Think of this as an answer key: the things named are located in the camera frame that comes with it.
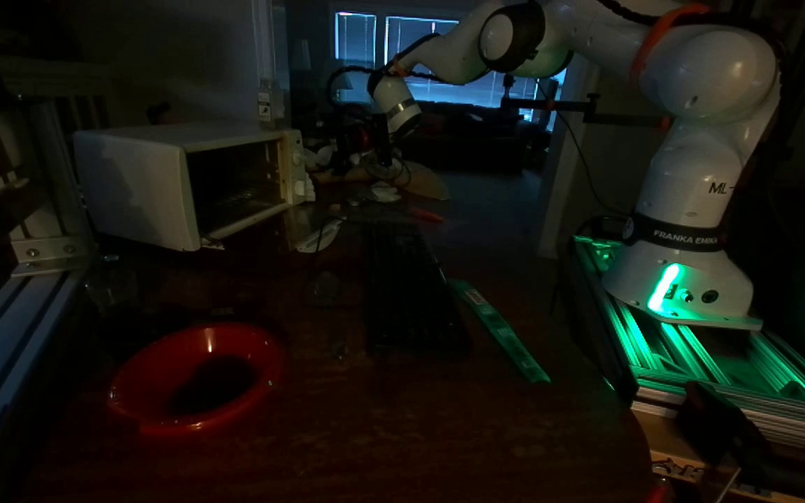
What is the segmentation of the dark robot gripper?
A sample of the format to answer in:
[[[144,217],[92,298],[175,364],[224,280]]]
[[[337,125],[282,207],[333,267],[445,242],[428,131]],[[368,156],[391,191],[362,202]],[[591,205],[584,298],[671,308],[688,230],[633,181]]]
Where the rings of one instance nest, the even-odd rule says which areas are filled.
[[[344,154],[371,152],[383,163],[391,159],[391,138],[383,115],[341,122],[334,139]]]

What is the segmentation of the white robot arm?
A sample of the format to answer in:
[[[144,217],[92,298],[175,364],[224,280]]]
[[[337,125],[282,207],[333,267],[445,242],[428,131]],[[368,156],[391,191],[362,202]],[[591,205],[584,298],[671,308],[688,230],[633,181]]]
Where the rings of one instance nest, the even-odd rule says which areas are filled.
[[[384,129],[403,133],[419,121],[414,76],[545,77],[576,55],[671,117],[602,290],[663,321],[749,328],[753,284],[724,252],[720,220],[779,103],[779,61],[762,34],[702,2],[642,13],[619,0],[485,0],[453,31],[428,34],[373,68],[368,98]]]

